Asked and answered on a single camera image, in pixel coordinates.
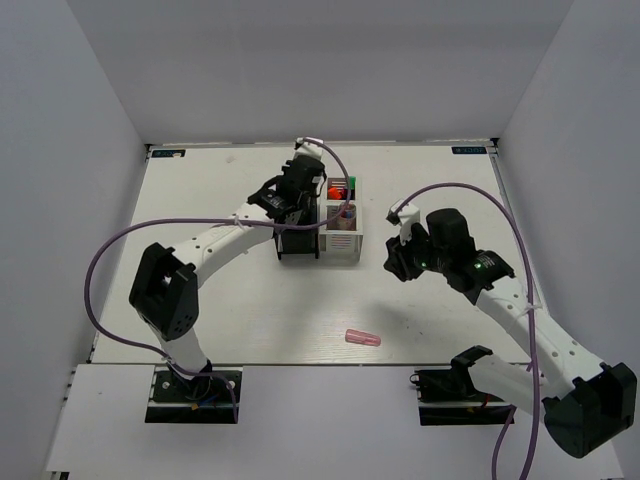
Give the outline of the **orange cap black highlighter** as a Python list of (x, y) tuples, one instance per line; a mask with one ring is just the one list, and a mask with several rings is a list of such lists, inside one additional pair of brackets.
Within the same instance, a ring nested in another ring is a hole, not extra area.
[(328, 200), (342, 200), (344, 197), (344, 189), (340, 187), (330, 187), (327, 190), (327, 199)]

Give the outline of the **pink glue bottle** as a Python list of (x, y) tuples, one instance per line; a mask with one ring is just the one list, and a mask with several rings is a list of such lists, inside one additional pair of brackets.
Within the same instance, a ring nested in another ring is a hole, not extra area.
[(339, 230), (351, 231), (356, 229), (356, 216), (357, 209), (353, 203), (349, 203), (344, 207), (342, 213), (336, 220), (336, 225)]

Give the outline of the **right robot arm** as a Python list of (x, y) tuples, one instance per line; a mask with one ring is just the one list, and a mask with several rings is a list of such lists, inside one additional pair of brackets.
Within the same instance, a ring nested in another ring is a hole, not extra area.
[(413, 204), (390, 209), (399, 233), (386, 242), (384, 268), (400, 281), (424, 272), (447, 284), (494, 320), (527, 354), (531, 370), (510, 364), (490, 348), (472, 346), (450, 362), (446, 387), (472, 399), (494, 395), (531, 413), (555, 443), (583, 458), (634, 423), (637, 377), (581, 346), (547, 313), (527, 299), (523, 283), (497, 253), (476, 247), (465, 217), (445, 208), (426, 218)]

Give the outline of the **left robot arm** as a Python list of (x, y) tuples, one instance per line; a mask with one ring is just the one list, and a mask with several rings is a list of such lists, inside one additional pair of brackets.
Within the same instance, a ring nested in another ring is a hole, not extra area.
[(308, 225), (317, 216), (318, 187), (326, 179), (319, 153), (296, 153), (250, 195), (231, 222), (212, 226), (179, 244), (148, 246), (141, 257), (129, 303), (177, 365), (177, 387), (199, 399), (211, 387), (211, 362), (202, 351), (194, 324), (199, 289), (218, 270), (251, 248), (274, 238), (273, 224)]

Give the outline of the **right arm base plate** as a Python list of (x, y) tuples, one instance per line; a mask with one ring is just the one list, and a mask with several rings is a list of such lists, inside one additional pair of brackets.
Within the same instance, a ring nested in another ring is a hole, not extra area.
[(415, 370), (409, 382), (417, 394), (419, 422), (423, 427), (502, 425), (511, 409), (493, 395), (466, 396), (453, 385), (450, 369)]

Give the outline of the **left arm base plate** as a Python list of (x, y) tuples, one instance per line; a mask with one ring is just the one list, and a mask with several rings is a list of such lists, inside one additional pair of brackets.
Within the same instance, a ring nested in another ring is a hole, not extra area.
[(168, 368), (157, 368), (152, 376), (145, 422), (148, 424), (235, 424), (239, 413), (242, 387), (241, 369), (215, 370), (233, 388), (236, 407), (230, 390), (219, 378), (194, 379), (182, 382)]

